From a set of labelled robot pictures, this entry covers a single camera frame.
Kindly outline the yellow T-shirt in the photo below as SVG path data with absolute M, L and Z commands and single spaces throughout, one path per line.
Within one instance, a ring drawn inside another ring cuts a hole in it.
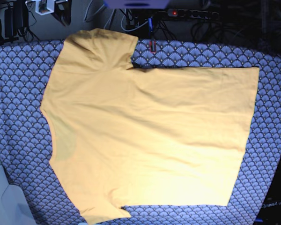
M 137 42 L 68 36 L 44 91 L 50 166 L 90 225 L 125 206 L 226 206 L 245 154 L 259 69 L 134 68 Z

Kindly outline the red black table clamp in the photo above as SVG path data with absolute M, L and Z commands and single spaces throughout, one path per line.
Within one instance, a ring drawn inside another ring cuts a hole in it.
M 154 39 L 150 40 L 149 48 L 151 53 L 156 53 L 156 41 Z

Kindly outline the black power strip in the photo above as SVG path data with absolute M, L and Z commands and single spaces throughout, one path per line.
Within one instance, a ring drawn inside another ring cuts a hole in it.
M 211 11 L 189 10 L 189 9 L 168 9 L 169 17 L 183 18 L 183 19 L 203 19 L 203 20 L 218 20 L 220 14 Z

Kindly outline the blue fan-pattern tablecloth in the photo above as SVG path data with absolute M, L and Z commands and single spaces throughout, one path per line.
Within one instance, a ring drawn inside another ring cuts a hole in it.
M 0 160 L 24 192 L 39 225 L 83 222 L 49 165 L 50 129 L 40 112 L 45 86 L 63 42 L 0 46 Z M 133 206 L 112 225 L 254 225 L 281 158 L 281 55 L 228 45 L 138 42 L 136 67 L 259 67 L 258 93 L 246 153 L 226 207 Z

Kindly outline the white plastic bin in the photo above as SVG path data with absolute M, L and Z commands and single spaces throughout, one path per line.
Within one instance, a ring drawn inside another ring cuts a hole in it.
M 22 189 L 9 184 L 0 162 L 0 225 L 35 224 Z

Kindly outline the black OpenArm base box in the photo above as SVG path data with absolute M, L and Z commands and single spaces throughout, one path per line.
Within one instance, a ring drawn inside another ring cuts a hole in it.
M 255 225 L 281 225 L 281 158 Z

